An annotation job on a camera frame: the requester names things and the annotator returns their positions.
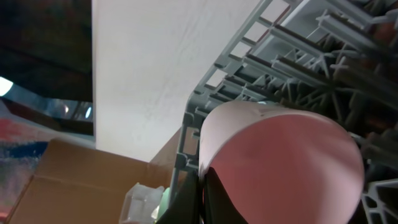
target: light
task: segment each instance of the light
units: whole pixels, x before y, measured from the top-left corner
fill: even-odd
[[[13,82],[0,77],[0,96],[4,96],[12,87]]]
[[[86,111],[86,118],[88,118],[91,114],[91,107],[89,107]]]

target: cardboard box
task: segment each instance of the cardboard box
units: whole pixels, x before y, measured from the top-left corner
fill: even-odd
[[[118,223],[124,196],[136,183],[170,183],[169,170],[53,140],[21,194],[9,224]]]

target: pink cup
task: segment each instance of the pink cup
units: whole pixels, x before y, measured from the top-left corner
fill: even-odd
[[[200,175],[213,167],[248,223],[345,224],[364,168],[349,134],[319,114],[232,101],[201,129]]]

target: white wall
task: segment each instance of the white wall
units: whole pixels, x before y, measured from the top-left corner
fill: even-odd
[[[96,0],[96,147],[151,160],[259,0]]]

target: gray dish rack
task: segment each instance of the gray dish rack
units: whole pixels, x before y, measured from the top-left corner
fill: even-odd
[[[274,22],[261,17],[261,1],[189,97],[183,116],[170,202],[180,171],[198,169],[183,152],[187,129],[200,139],[203,120],[218,105],[243,100],[278,103],[322,114],[342,125],[358,143],[366,167],[361,203],[350,223],[398,223],[398,9],[396,1],[285,0]],[[267,31],[258,41],[245,35],[255,24]],[[373,35],[392,27],[392,40]],[[238,44],[250,50],[232,54]],[[209,85],[215,73],[225,76]]]

